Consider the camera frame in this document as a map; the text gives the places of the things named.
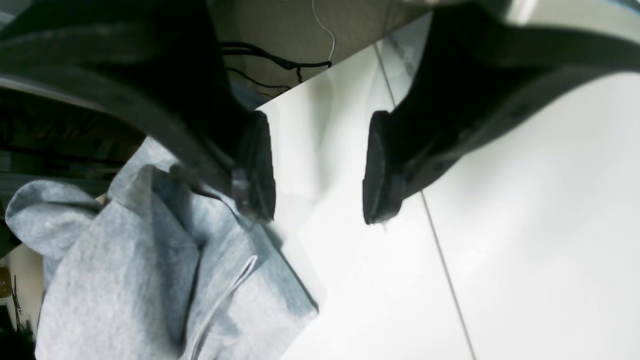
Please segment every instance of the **white cable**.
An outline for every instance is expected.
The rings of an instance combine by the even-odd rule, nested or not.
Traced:
[[[311,9],[313,9],[313,11],[314,11],[314,17],[316,18],[316,21],[317,21],[318,25],[320,25],[320,27],[323,30],[325,30],[331,36],[331,40],[333,41],[333,45],[331,45],[331,52],[329,53],[329,61],[331,61],[331,58],[333,57],[333,51],[335,50],[335,35],[333,34],[333,32],[329,28],[327,28],[320,21],[320,18],[318,18],[318,13],[316,12],[316,0],[311,0]]]

